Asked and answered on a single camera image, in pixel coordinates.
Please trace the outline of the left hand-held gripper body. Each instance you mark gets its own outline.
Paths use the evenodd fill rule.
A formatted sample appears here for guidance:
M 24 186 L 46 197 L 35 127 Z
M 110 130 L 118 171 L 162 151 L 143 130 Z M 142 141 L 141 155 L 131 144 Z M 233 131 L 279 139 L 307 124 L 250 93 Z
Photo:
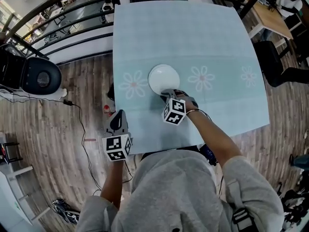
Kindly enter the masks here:
M 102 138 L 103 150 L 109 161 L 126 160 L 129 156 L 132 140 L 128 129 L 112 130 L 107 128 Z

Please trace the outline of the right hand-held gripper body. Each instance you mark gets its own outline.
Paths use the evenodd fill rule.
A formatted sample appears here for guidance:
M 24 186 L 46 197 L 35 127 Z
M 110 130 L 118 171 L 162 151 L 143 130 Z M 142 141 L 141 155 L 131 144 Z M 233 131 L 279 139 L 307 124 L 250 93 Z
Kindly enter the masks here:
M 170 99 L 165 103 L 162 112 L 163 121 L 173 125 L 179 125 L 186 116 L 186 105 L 189 103 L 194 108 L 198 108 L 197 102 L 193 97 L 180 90 L 179 95 L 170 95 Z

